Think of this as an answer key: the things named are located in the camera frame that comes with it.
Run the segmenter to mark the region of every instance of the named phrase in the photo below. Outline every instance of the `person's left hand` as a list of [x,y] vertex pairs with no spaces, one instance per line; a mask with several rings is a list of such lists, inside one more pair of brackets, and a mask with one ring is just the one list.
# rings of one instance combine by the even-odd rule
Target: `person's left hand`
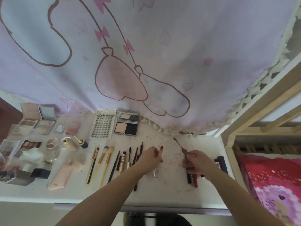
[[158,151],[155,147],[150,147],[142,152],[139,160],[134,166],[137,166],[139,171],[145,175],[154,170],[162,160],[162,150]]

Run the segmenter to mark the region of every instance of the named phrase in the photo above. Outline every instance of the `dark pants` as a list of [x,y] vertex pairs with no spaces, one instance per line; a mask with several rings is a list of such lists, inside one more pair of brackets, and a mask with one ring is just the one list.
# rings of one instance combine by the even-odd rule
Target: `dark pants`
[[[125,226],[145,226],[143,213],[132,213],[126,218]],[[175,213],[156,213],[156,226],[192,226],[184,217]]]

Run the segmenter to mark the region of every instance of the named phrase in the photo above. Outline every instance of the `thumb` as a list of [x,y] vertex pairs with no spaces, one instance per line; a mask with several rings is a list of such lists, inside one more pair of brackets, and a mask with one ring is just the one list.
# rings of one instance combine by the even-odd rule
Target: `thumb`
[[197,158],[195,156],[192,155],[186,155],[186,158],[192,162],[193,164],[196,162]]

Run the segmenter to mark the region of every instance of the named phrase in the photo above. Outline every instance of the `person's right hand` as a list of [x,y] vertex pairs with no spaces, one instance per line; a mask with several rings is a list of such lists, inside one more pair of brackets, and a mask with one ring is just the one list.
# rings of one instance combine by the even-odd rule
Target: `person's right hand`
[[190,174],[203,174],[206,178],[219,171],[215,162],[204,152],[193,150],[188,152],[182,161],[182,166],[188,168]]

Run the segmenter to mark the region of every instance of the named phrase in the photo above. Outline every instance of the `hand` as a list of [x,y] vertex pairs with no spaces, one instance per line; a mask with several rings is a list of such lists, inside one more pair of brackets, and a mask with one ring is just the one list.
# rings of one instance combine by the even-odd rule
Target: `hand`
[[162,150],[158,151],[155,147],[150,147],[142,152],[139,160],[134,166],[139,168],[143,175],[154,170],[162,160]]
[[218,166],[204,152],[193,150],[187,152],[182,166],[188,168],[190,174],[203,174],[206,178],[219,171]]

